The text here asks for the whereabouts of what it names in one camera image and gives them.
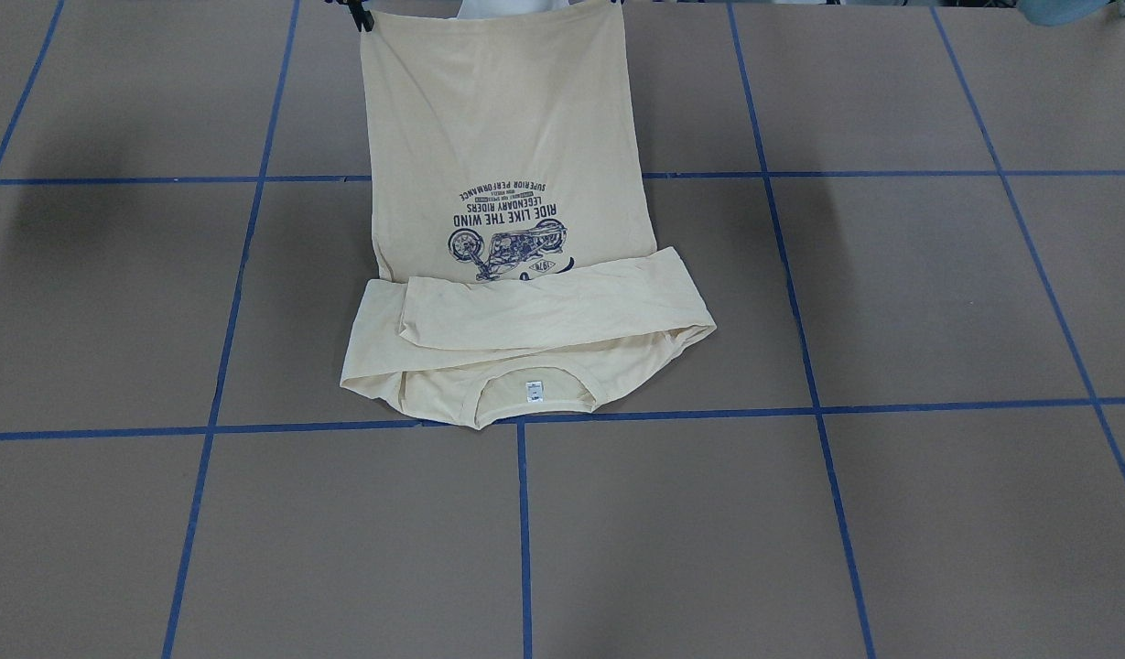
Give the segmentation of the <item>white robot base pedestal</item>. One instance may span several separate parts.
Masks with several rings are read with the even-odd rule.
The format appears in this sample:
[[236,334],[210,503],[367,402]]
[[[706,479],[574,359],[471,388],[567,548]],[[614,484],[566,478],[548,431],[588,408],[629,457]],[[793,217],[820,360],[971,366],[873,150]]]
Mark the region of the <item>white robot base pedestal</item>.
[[482,20],[524,16],[525,13],[548,13],[570,6],[567,0],[464,0],[459,4],[458,20]]

